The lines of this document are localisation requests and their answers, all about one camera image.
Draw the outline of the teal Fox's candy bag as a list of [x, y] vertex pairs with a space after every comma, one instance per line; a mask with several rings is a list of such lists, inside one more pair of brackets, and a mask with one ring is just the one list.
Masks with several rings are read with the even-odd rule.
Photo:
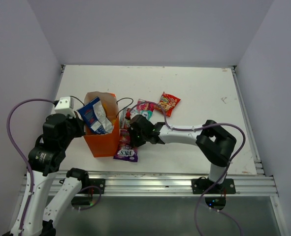
[[136, 108], [134, 109], [131, 109], [131, 108], [125, 108], [122, 113], [121, 113], [121, 116], [120, 116], [120, 123], [119, 123], [119, 126], [120, 126], [120, 129], [125, 129], [127, 130], [129, 127], [130, 127], [130, 120], [126, 120], [125, 119], [125, 116], [126, 116], [126, 111], [130, 110], [130, 113], [131, 113], [131, 119], [136, 116], [136, 115], [142, 115], [144, 116], [147, 120], [150, 120], [151, 116], [152, 116], [152, 113], [153, 112], [150, 112], [150, 111], [138, 111]]

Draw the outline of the purple Fox's candy bag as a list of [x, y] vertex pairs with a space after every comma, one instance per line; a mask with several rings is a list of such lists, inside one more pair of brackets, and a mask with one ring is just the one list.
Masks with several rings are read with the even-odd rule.
[[129, 132], [125, 129], [120, 130], [118, 147], [113, 159], [133, 163], [138, 162], [138, 150], [131, 145]]

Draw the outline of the blue chips bag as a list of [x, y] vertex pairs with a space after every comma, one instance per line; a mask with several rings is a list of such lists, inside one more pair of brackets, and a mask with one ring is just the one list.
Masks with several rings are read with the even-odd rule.
[[104, 135], [113, 131], [113, 124], [107, 118], [99, 97], [94, 98], [77, 112], [93, 134]]

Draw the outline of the red nuts snack packet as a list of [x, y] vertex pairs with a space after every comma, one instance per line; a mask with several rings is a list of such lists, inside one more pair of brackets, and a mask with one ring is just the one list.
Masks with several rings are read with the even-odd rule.
[[154, 105], [154, 109], [161, 112], [164, 110], [167, 117], [171, 117], [173, 109], [181, 101], [180, 98], [163, 92], [157, 105]]

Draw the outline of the orange paper bag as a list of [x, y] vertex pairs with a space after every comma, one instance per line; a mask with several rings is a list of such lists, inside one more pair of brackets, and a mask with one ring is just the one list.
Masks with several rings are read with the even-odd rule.
[[112, 122], [114, 128], [110, 134], [94, 134], [85, 125], [86, 135], [84, 139], [95, 158], [113, 157], [116, 154], [119, 138], [119, 107], [114, 93], [93, 91], [86, 94], [84, 103], [88, 104], [94, 98], [99, 97], [105, 110], [107, 118]]

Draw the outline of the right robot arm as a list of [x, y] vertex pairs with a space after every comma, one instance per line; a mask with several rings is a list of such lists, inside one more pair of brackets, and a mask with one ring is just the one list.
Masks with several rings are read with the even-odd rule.
[[202, 126], [168, 127], [166, 122], [152, 124], [142, 115], [129, 122], [131, 145], [140, 147], [147, 142], [155, 144], [186, 144], [199, 147], [211, 163], [207, 187], [213, 193], [225, 186], [226, 167], [236, 145], [236, 138], [213, 120]]

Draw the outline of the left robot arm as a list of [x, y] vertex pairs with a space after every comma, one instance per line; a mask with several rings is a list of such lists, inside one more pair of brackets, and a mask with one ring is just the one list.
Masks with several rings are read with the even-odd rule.
[[53, 114], [43, 124], [43, 134], [28, 155], [28, 174], [22, 205], [8, 236], [53, 236], [56, 226], [74, 196], [89, 190], [85, 170], [70, 169], [62, 187], [47, 202], [50, 188], [74, 138], [84, 135], [84, 123], [78, 117]]

